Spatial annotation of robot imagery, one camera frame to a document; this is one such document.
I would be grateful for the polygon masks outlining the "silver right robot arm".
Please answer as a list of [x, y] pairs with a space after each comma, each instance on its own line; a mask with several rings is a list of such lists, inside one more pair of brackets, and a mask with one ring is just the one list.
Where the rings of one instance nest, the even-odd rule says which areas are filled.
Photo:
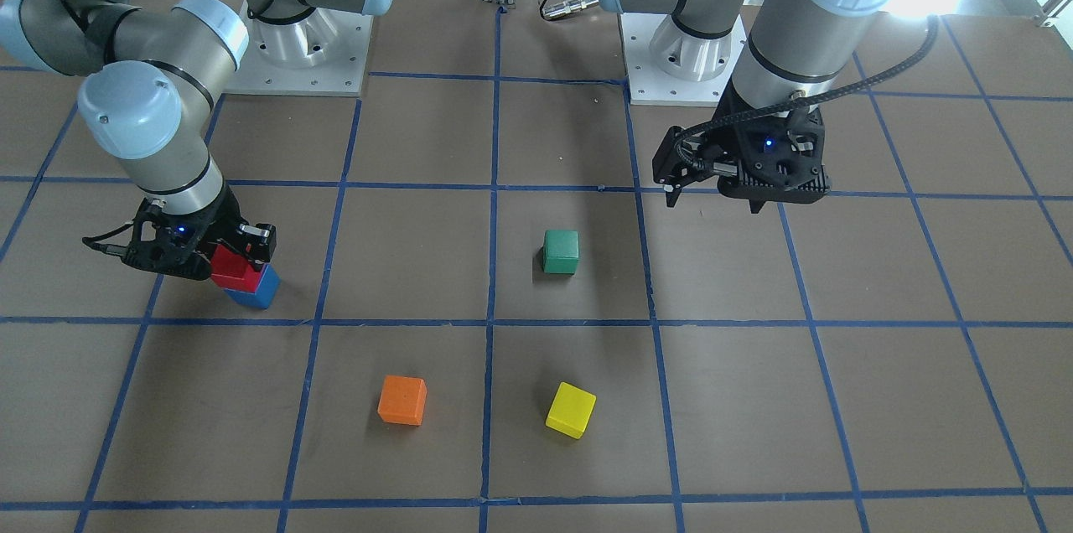
[[144, 194], [122, 225], [83, 243], [130, 268], [206, 280], [221, 256], [253, 271], [276, 228], [252, 224], [200, 132], [250, 44], [273, 60], [318, 63], [334, 40], [327, 11], [386, 14], [392, 0], [180, 0], [167, 13], [129, 0], [5, 0], [3, 47], [35, 70], [80, 77], [78, 112], [95, 143]]

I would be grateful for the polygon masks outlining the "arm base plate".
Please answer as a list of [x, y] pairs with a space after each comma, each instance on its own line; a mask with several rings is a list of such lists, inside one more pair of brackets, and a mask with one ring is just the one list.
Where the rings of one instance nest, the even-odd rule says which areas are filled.
[[687, 35], [670, 15], [619, 17], [631, 101], [647, 106], [717, 106], [746, 45], [737, 17], [717, 39]]
[[251, 20], [239, 70], [226, 91], [253, 97], [361, 97], [376, 18], [319, 8], [290, 25]]

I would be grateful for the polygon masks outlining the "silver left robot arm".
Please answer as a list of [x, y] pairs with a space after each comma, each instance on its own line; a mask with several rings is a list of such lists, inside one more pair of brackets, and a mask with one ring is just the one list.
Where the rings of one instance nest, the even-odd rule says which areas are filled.
[[[656, 149], [652, 177], [675, 207], [685, 187], [716, 178], [720, 194], [813, 204], [828, 195], [822, 162], [827, 142], [821, 104], [888, 82], [931, 51], [938, 35], [928, 17], [923, 44], [907, 59], [862, 82], [836, 87], [853, 51], [890, 0], [764, 0], [712, 118], [671, 125]], [[687, 51], [731, 43], [744, 0], [600, 0], [613, 13], [662, 14], [656, 55], [682, 77]]]

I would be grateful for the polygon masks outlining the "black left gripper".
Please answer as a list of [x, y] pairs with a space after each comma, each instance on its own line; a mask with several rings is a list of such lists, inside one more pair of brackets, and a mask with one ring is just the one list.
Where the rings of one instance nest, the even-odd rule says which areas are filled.
[[[671, 125], [652, 158], [655, 183], [664, 186], [666, 207], [675, 207], [682, 187], [712, 177], [720, 187], [740, 186], [739, 140], [733, 125], [719, 125], [690, 135], [682, 125]], [[763, 199], [749, 199], [751, 214], [765, 207]]]

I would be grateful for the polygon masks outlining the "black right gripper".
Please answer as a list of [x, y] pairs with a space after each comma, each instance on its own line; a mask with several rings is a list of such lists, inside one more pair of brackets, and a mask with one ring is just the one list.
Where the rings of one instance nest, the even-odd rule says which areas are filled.
[[271, 224], [249, 225], [241, 214], [239, 202], [230, 186], [223, 186], [221, 196], [215, 201], [215, 214], [199, 243], [199, 254], [211, 260], [218, 246], [225, 246], [242, 255], [254, 271], [263, 270], [271, 262], [277, 246], [277, 228]]

